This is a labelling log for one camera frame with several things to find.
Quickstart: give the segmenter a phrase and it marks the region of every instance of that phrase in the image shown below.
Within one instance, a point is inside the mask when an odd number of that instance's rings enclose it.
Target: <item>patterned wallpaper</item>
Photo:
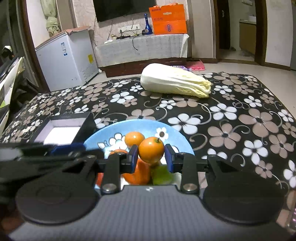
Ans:
[[[189,15],[188,15],[188,6],[187,6],[187,0],[156,0],[157,5],[168,5],[170,3],[180,3],[184,4],[185,9],[185,16],[187,20],[187,31],[189,33]],[[91,26],[91,29],[94,29],[94,23],[95,23],[95,43],[96,45],[103,44],[105,41],[107,41],[108,35],[110,33],[111,29],[111,23],[112,20],[107,20],[104,22],[97,23],[95,22],[95,10],[94,10],[94,4],[93,0],[73,0],[73,6],[74,6],[74,13],[75,18],[77,22],[77,26]],[[111,34],[119,35],[118,28],[123,26],[129,26],[132,24],[140,24],[141,29],[145,28],[145,18],[143,13],[139,14],[132,14],[124,17],[119,17],[113,19],[112,23],[112,30]],[[149,24],[152,26],[152,20],[149,17]]]

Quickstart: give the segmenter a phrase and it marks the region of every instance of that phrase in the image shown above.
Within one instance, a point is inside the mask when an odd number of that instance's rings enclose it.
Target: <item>green fruit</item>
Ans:
[[[173,174],[167,169],[167,165],[160,165],[151,170],[153,185],[167,185],[173,181]]]

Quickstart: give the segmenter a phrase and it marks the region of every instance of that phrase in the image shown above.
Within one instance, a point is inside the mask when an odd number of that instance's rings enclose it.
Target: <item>plate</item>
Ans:
[[[121,122],[109,125],[101,130],[98,130],[90,136],[84,145],[87,150],[100,148],[107,158],[111,151],[123,149],[129,151],[124,142],[125,135],[131,131],[142,133],[145,138],[159,137],[163,143],[170,144],[175,152],[187,152],[194,155],[191,145],[187,139],[171,126],[155,120],[124,120]],[[165,158],[161,159],[162,164],[166,164]],[[175,173],[175,180],[172,184],[178,187],[181,183],[181,174]],[[129,185],[124,178],[121,178],[121,188],[124,185]]]

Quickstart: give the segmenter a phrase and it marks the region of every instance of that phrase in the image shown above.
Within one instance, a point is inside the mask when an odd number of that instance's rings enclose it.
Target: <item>blue bottle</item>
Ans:
[[[147,14],[145,13],[145,21],[146,21],[146,27],[145,27],[145,34],[146,35],[149,35],[149,34],[153,34],[152,33],[152,28],[150,27],[149,23],[148,23],[148,16]]]

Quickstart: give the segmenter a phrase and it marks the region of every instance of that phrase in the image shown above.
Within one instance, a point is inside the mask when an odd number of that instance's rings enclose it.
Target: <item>orange box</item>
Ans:
[[[170,4],[149,8],[154,34],[186,34],[183,4]]]

